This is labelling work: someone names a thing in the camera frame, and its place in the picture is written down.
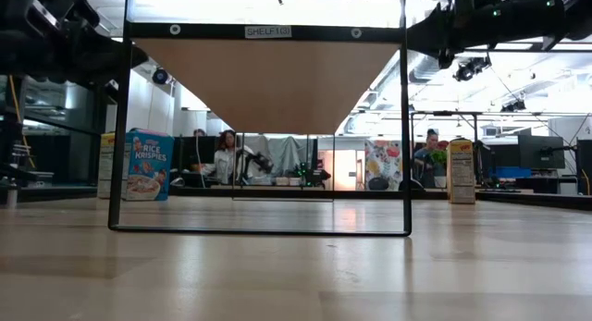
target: black metal frame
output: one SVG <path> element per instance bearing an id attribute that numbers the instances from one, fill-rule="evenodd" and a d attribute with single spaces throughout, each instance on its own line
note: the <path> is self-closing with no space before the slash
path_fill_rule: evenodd
<path id="1" fill-rule="evenodd" d="M 310 164 L 309 168 L 313 169 L 313 163 L 312 162 L 308 162 L 308 154 L 309 154 L 309 142 L 310 142 L 310 137 L 311 135 L 307 134 L 306 135 L 306 164 Z M 310 191 L 310 190 L 306 190 L 306 186 L 300 186 L 300 190 L 296 190 L 296 191 L 287 191 L 287 193 L 283 193 L 283 191 L 277 190 L 267 190 L 267 191 L 261 191 L 261 190 L 247 190 L 244 187 L 246 187 L 244 184 L 236 184 L 236 177 L 234 177 L 233 179 L 233 183 L 232 183 L 232 189 L 226 189 L 226 190 L 217 190 L 220 192 L 216 192 L 216 189 L 201 189 L 202 191 L 215 191 L 213 193 L 208 194 L 208 192 L 202 192 L 202 191 L 198 191 L 197 194 L 191 194 L 186 193 L 186 192 L 181 192 L 181 194 L 185 195 L 185 196 L 217 196 L 217 197 L 230 197 L 232 198 L 232 200 L 235 201 L 257 201 L 257 202 L 262 202 L 262 201 L 270 201 L 270 202 L 274 202 L 276 201 L 278 198 L 282 199 L 282 198 L 286 198 L 286 199 L 290 199 L 291 202 L 326 202 L 326 203 L 333 203 L 335 202 L 335 140 L 336 140 L 336 135 L 333 134 L 332 135 L 333 138 L 333 171 L 331 172 L 331 179 L 333 179 L 333 182 L 331 182 L 332 185 L 332 191 L 321 191 L 322 192 L 322 197 L 317 197 L 320 194 L 314 194 L 314 192 L 316 191 Z M 244 152 L 244 144 L 245 144 L 245 132 L 243 132 L 240 136 L 240 145 L 241 145 L 241 150 Z M 242 165 L 244 171 L 243 173 L 246 173 L 247 170 L 247 165 L 243 164 Z M 169 189 L 169 194 L 170 195 L 177 195 L 179 196 L 179 193 L 175 193 L 173 191 L 173 189 L 175 189 L 176 191 L 178 190 L 177 188 L 171 188 Z"/>
<path id="2" fill-rule="evenodd" d="M 161 232 L 161 233 L 218 233 L 218 234 L 258 234 L 258 235 L 305 235 L 305 236 L 357 236 L 357 237 L 407 237 L 412 233 L 412 205 L 411 205 L 411 157 L 403 156 L 403 231 L 398 232 L 326 232 L 326 231 L 277 231 L 277 230 L 226 230 L 202 228 L 157 228 L 119 225 L 119 212 L 122 187 L 123 153 L 125 146 L 125 130 L 128 114 L 128 99 L 130 90 L 131 70 L 131 38 L 168 38 L 168 39 L 223 39 L 245 40 L 245 27 L 253 25 L 204 25 L 204 24 L 146 24 L 132 22 L 134 1 L 126 0 L 123 49 L 124 61 L 118 78 L 118 107 L 116 121 L 116 138 L 113 157 L 113 174 L 111 177 L 111 198 L 109 199 L 109 229 L 128 232 Z M 409 139 L 409 96 L 407 79 L 407 29 L 405 17 L 405 2 L 401 0 L 401 29 L 367 29 L 358 27 L 329 27 L 329 26 L 291 26 L 291 41 L 322 41 L 322 42 L 358 42 L 358 43 L 402 43 L 401 45 L 401 124 L 402 124 L 402 152 L 411 152 Z M 179 26 L 180 31 L 172 31 L 171 26 Z M 354 35 L 353 31 L 361 30 L 362 35 Z"/>

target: cereal box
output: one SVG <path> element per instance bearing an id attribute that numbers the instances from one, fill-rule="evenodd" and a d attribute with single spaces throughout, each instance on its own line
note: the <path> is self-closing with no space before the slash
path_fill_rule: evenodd
<path id="1" fill-rule="evenodd" d="M 150 130 L 132 130 L 126 134 L 124 200 L 164 201 L 168 198 L 173 141 L 165 133 Z"/>
<path id="2" fill-rule="evenodd" d="M 111 171 L 113 169 L 113 148 L 115 132 L 101 135 L 101 152 L 99 154 L 99 183 L 97 197 L 108 199 L 111 194 Z"/>

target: desk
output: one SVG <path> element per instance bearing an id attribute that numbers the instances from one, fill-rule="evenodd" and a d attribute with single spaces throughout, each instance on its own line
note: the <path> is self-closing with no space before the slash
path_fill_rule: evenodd
<path id="1" fill-rule="evenodd" d="M 577 178 L 531 177 L 515 180 L 517 189 L 532 189 L 535 193 L 547 194 L 561 193 L 561 183 L 577 183 Z"/>
<path id="2" fill-rule="evenodd" d="M 214 185 L 211 189 L 231 190 L 232 186 Z M 243 189 L 248 191 L 324 191 L 323 187 L 295 187 L 295 186 L 234 186 L 234 189 Z"/>
<path id="3" fill-rule="evenodd" d="M 446 188 L 427 188 L 425 189 L 427 192 L 448 192 Z M 532 189 L 516 189 L 516 190 L 494 190 L 493 188 L 482 188 L 481 186 L 475 186 L 475 192 L 507 192 L 507 193 L 525 193 L 525 194 L 532 194 L 535 193 Z"/>

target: cable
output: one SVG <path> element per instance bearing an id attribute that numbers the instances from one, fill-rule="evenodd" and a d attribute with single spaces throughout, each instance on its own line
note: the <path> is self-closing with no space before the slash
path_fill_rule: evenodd
<path id="1" fill-rule="evenodd" d="M 151 85 L 152 91 L 150 92 L 150 108 L 148 108 L 148 125 L 146 126 L 147 130 L 150 130 L 150 117 L 152 115 L 152 104 L 154 103 L 154 87 L 156 87 L 154 84 Z"/>
<path id="2" fill-rule="evenodd" d="M 8 80 L 10 81 L 10 91 L 12 92 L 12 102 L 15 105 L 15 108 L 17 110 L 17 119 L 18 119 L 18 123 L 23 124 L 22 119 L 20 118 L 20 107 L 19 107 L 19 101 L 17 100 L 17 92 L 15 91 L 15 82 L 12 80 L 12 75 L 8 76 Z M 31 163 L 31 167 L 33 167 L 33 169 L 36 169 L 37 167 L 35 166 L 35 163 L 33 163 L 33 160 L 31 159 L 31 151 L 29 148 L 29 144 L 27 143 L 27 137 L 25 137 L 25 133 L 22 133 L 22 142 L 25 144 L 25 149 L 27 149 L 27 157 L 29 158 L 29 163 Z"/>
<path id="3" fill-rule="evenodd" d="M 195 112 L 195 121 L 197 122 L 197 112 Z M 202 158 L 200 157 L 200 137 L 195 135 L 195 152 L 197 153 L 197 165 L 200 168 L 200 178 L 202 178 L 202 188 L 205 188 L 204 174 L 202 174 Z"/>
<path id="4" fill-rule="evenodd" d="M 166 119 L 165 119 L 165 122 L 166 122 L 166 131 L 168 131 L 168 118 L 170 117 L 170 105 L 173 104 L 173 110 L 175 109 L 175 107 L 174 107 L 175 106 L 175 98 L 172 95 L 172 91 L 171 91 L 171 94 L 168 96 L 168 99 L 169 99 L 169 101 L 168 101 L 168 110 L 166 112 Z"/>
<path id="5" fill-rule="evenodd" d="M 504 81 L 501 79 L 501 77 L 498 75 L 498 73 L 496 72 L 496 70 L 495 70 L 493 67 L 489 67 L 489 68 L 491 69 L 491 71 L 493 71 L 493 74 L 494 74 L 494 75 L 496 75 L 496 78 L 499 80 L 499 82 L 501 83 L 501 85 L 503 85 L 503 87 L 504 87 L 504 88 L 506 88 L 506 90 L 508 90 L 508 93 L 509 93 L 509 94 L 511 94 L 511 95 L 514 97 L 514 99 L 516 99 L 516 100 L 521 100 L 520 98 L 518 98 L 518 97 L 517 97 L 517 96 L 516 96 L 516 95 L 513 93 L 513 91 L 512 91 L 512 90 L 510 90 L 510 88 L 508 87 L 508 85 L 506 85 L 506 83 L 505 83 L 505 82 L 504 82 Z M 542 119 L 538 118 L 536 115 L 533 115 L 533 117 L 535 117 L 535 118 L 536 118 L 536 119 L 537 119 L 537 120 L 538 120 L 540 123 L 542 123 L 542 124 L 543 124 L 543 126 L 547 127 L 547 129 L 548 129 L 549 131 L 551 131 L 553 134 L 555 134 L 557 137 L 560 137 L 560 138 L 561 138 L 561 139 L 562 139 L 562 140 L 563 140 L 563 141 L 564 141 L 564 142 L 565 142 L 565 143 L 566 143 L 568 146 L 572 146 L 571 142 L 567 142 L 567 140 L 566 140 L 566 139 L 564 139 L 564 138 L 563 138 L 563 137 L 562 137 L 560 134 L 558 134 L 557 132 L 555 132 L 555 130 L 553 130 L 553 129 L 552 129 L 550 126 L 549 126 L 549 123 L 547 123 L 547 122 L 543 121 Z M 575 161 L 576 161 L 576 160 L 575 160 L 575 156 L 574 156 L 574 154 L 572 153 L 572 151 L 568 151 L 568 152 L 569 152 L 570 156 L 572 157 L 572 159 L 573 159 L 573 160 L 574 160 L 574 162 L 575 162 Z M 574 166 L 573 166 L 573 165 L 571 165 L 571 164 L 570 164 L 569 166 L 570 166 L 570 170 L 572 171 L 572 174 L 574 174 L 574 175 L 575 175 L 575 174 L 576 174 L 576 172 L 575 172 L 575 170 L 574 170 Z"/>
<path id="6" fill-rule="evenodd" d="M 569 143 L 570 146 L 572 146 L 572 142 L 577 137 L 577 133 L 580 132 L 580 130 L 584 127 L 584 125 L 586 124 L 586 121 L 588 120 L 589 117 L 590 117 L 590 113 L 586 114 L 586 117 L 584 117 L 584 121 L 582 121 L 582 124 L 580 125 L 580 128 L 577 129 L 577 131 L 573 135 L 572 139 L 570 140 L 570 143 Z"/>
<path id="7" fill-rule="evenodd" d="M 588 175 L 586 174 L 586 172 L 584 171 L 583 168 L 582 168 L 582 173 L 584 174 L 584 179 L 586 180 L 587 194 L 588 194 L 588 196 L 590 196 L 590 179 L 588 178 Z"/>

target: white wall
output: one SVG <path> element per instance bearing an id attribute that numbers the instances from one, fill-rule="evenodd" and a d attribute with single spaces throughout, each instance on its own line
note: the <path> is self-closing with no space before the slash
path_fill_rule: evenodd
<path id="1" fill-rule="evenodd" d="M 197 129 L 207 130 L 207 106 L 183 85 L 175 86 L 174 136 L 192 136 Z"/>
<path id="2" fill-rule="evenodd" d="M 89 100 L 89 91 L 85 88 L 68 84 L 66 88 L 65 107 L 68 122 L 75 126 L 83 126 L 93 121 L 93 110 L 89 109 L 93 101 Z M 89 178 L 89 157 L 93 138 L 80 132 L 70 132 L 70 156 L 68 161 L 69 178 L 85 180 Z"/>
<path id="3" fill-rule="evenodd" d="M 335 150 L 364 150 L 364 140 L 366 138 L 340 137 L 335 138 Z M 318 140 L 318 150 L 333 150 L 333 137 L 321 138 Z"/>
<path id="4" fill-rule="evenodd" d="M 105 131 L 115 130 L 115 105 L 107 108 Z M 175 98 L 131 71 L 129 76 L 128 120 L 126 131 L 141 128 L 173 134 Z"/>
<path id="5" fill-rule="evenodd" d="M 226 122 L 222 121 L 220 118 L 209 118 L 206 122 L 206 132 L 209 136 L 217 136 L 220 132 L 224 130 L 232 129 Z"/>

